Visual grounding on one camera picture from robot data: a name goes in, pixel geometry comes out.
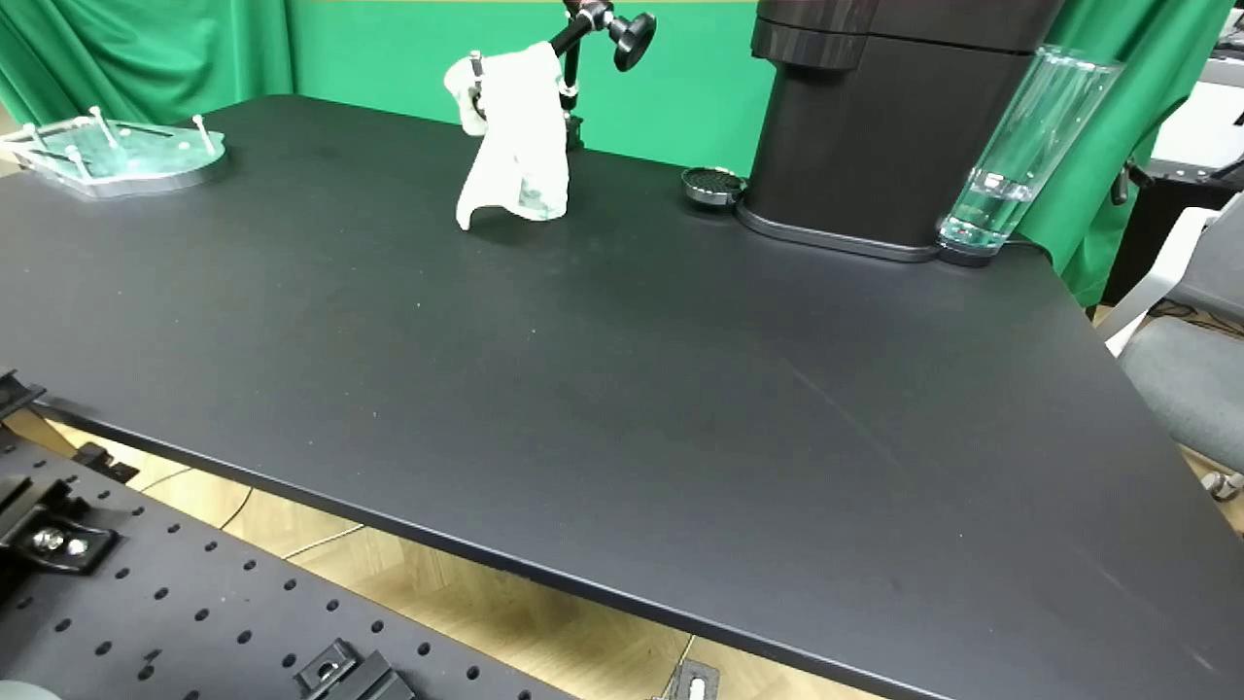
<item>black coffee machine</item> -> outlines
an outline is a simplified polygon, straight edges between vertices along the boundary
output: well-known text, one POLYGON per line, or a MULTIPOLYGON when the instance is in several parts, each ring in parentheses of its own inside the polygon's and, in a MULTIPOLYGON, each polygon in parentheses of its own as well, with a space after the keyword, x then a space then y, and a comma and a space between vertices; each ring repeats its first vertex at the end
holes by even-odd
POLYGON ((938 217, 1002 118, 1061 0, 763 0, 777 61, 738 212, 751 228, 891 262, 938 217))

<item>clear drinking glass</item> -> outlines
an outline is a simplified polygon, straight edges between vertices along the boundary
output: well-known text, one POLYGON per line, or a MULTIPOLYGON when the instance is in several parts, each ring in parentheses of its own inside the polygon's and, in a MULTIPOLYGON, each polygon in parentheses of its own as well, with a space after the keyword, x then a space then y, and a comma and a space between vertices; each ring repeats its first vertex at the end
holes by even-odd
POLYGON ((939 249, 993 255, 1041 195, 1048 171, 1111 94, 1115 76, 1119 66, 1111 61, 1041 46, 984 157, 966 171, 961 197, 938 220, 939 249))

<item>black knob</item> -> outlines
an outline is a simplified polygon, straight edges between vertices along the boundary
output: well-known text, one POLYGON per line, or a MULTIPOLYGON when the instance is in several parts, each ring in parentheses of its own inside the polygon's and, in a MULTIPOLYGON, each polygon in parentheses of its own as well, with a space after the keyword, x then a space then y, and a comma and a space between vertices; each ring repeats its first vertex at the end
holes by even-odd
POLYGON ((632 19, 608 10, 607 31, 615 37, 615 66, 625 75, 637 66, 637 59, 643 59, 656 33, 656 19, 649 10, 637 10, 632 19))

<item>black tabletop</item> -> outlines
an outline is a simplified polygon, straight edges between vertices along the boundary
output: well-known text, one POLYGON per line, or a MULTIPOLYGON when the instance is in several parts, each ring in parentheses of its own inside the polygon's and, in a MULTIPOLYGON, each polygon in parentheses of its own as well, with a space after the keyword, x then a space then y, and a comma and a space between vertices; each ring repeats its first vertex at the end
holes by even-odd
POLYGON ((202 190, 0 181, 56 413, 883 692, 1241 695, 1244 551, 1036 252, 790 249, 608 157, 457 234, 448 123, 212 129, 202 190))

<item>green backdrop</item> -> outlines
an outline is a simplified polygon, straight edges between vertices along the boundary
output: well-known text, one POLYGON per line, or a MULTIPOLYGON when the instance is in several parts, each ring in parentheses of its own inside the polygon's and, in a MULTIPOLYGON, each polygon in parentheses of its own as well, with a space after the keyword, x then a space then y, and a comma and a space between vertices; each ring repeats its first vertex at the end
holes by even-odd
MULTIPOLYGON (((663 163, 751 171, 773 68, 751 59, 754 0, 619 0, 660 19, 649 59, 615 75, 584 46, 588 142, 663 163)), ((1131 201, 1123 160, 1193 87, 1233 0, 1067 0, 1052 44, 1128 75, 1021 234, 1092 304, 1131 201)), ((0 100, 19 119, 86 105, 182 119, 257 94, 310 94, 452 119, 437 75, 467 49, 516 49, 562 24, 559 0, 0 0, 0 100)))

